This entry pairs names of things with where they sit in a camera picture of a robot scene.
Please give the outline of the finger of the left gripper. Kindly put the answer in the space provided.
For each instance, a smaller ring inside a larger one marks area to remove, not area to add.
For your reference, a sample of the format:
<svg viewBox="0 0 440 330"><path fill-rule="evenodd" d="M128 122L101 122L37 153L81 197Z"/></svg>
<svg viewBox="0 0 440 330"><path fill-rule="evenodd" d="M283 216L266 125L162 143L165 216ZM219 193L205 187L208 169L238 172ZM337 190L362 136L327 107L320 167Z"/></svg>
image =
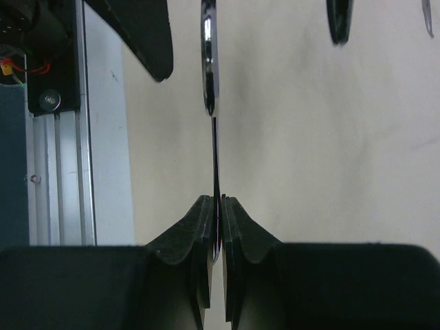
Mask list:
<svg viewBox="0 0 440 330"><path fill-rule="evenodd" d="M354 0L326 0L327 18L332 43L345 45L349 41Z"/></svg>

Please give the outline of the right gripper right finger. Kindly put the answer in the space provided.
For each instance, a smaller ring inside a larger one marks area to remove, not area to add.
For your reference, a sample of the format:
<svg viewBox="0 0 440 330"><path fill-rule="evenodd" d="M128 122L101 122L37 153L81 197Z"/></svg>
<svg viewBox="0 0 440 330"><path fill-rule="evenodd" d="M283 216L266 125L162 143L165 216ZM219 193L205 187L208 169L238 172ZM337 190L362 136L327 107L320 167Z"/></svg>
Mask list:
<svg viewBox="0 0 440 330"><path fill-rule="evenodd" d="M292 243L223 197L233 329L438 329L439 262L417 245Z"/></svg>

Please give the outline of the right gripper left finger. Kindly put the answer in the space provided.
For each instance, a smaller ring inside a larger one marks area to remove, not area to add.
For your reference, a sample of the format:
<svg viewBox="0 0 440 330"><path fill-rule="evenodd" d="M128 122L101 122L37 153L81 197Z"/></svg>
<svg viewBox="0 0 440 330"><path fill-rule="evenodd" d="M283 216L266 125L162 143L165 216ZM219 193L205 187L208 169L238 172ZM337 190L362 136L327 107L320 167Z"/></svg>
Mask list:
<svg viewBox="0 0 440 330"><path fill-rule="evenodd" d="M147 245L1 251L2 329L202 329L214 202L202 195Z"/></svg>

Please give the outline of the steel surgical forceps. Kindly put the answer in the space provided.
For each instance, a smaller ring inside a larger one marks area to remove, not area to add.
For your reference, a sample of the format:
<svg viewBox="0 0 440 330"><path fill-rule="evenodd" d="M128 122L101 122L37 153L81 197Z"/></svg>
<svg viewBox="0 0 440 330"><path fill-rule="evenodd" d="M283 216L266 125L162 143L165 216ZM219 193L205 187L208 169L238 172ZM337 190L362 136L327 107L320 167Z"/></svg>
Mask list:
<svg viewBox="0 0 440 330"><path fill-rule="evenodd" d="M430 0L421 0L421 8L423 11L423 17L424 17L427 33L430 36L430 38L433 39L435 36L433 34L433 28L432 28L432 10L431 10Z"/></svg>

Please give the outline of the steel surgical scissors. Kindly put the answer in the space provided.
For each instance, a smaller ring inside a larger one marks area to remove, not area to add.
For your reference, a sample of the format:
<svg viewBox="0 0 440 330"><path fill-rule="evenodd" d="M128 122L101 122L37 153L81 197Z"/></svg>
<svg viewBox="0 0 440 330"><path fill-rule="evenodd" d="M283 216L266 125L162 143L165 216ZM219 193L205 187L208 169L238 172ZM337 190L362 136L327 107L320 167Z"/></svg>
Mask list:
<svg viewBox="0 0 440 330"><path fill-rule="evenodd" d="M219 223L221 220L221 194L219 187L219 57L217 44L217 5L215 1L201 2L201 67L203 81L203 101L211 118L212 158L213 158L213 197L214 197L214 256L217 261L221 249Z"/></svg>

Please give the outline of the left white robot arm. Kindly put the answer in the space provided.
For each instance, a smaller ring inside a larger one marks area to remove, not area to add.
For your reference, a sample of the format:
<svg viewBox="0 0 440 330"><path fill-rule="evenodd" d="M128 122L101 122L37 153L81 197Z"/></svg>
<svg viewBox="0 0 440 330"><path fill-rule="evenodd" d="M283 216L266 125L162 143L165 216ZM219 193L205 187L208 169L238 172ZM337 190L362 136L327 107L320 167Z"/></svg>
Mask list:
<svg viewBox="0 0 440 330"><path fill-rule="evenodd" d="M166 1L88 1L157 82L173 72ZM74 1L2 1L1 44L35 60L41 72L74 44Z"/></svg>

